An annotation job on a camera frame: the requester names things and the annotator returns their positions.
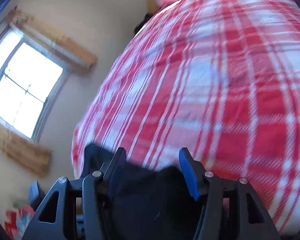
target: beige wall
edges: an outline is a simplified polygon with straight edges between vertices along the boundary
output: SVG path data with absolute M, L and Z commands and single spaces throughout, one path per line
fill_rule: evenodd
M 50 173 L 39 182 L 49 189 L 58 177 L 73 179 L 70 160 L 72 134 L 97 93 L 116 57 L 133 37 L 146 13 L 146 0 L 11 0 L 1 16 L 18 8 L 49 22 L 98 57 L 88 77 L 71 74 L 50 112 L 40 143 L 52 150 Z M 18 198 L 27 198 L 35 178 L 0 153 L 0 222 Z

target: red and white plaid blanket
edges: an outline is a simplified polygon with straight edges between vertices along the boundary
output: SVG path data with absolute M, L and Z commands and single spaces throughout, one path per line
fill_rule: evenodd
M 300 229 L 300 9 L 293 0 L 181 0 L 117 58 L 77 125 L 149 169 L 187 147 L 218 176 L 246 177 L 282 232 Z

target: black cloth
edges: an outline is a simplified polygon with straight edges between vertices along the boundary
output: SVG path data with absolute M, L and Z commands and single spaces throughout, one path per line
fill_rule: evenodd
M 82 176 L 99 170 L 112 156 L 97 145 L 87 146 Z M 194 236 L 201 208 L 202 203 L 189 195 L 177 168 L 154 172 L 125 163 L 108 206 L 111 238 L 189 240 Z

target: curtain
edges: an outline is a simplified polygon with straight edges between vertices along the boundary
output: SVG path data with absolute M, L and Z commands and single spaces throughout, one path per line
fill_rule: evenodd
M 6 19 L 12 28 L 34 41 L 47 54 L 66 63 L 77 74 L 88 73 L 97 62 L 93 53 L 31 14 L 14 9 Z
M 0 120 L 0 150 L 30 173 L 44 177 L 48 171 L 51 150 L 22 137 Z

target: plaid bedspread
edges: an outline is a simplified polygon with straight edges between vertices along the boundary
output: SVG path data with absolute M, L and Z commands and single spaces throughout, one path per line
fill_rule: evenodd
M 149 169 L 188 147 L 218 176 L 246 177 L 281 232 L 300 229 L 300 9 L 293 0 L 180 0 L 115 61 L 73 137 Z

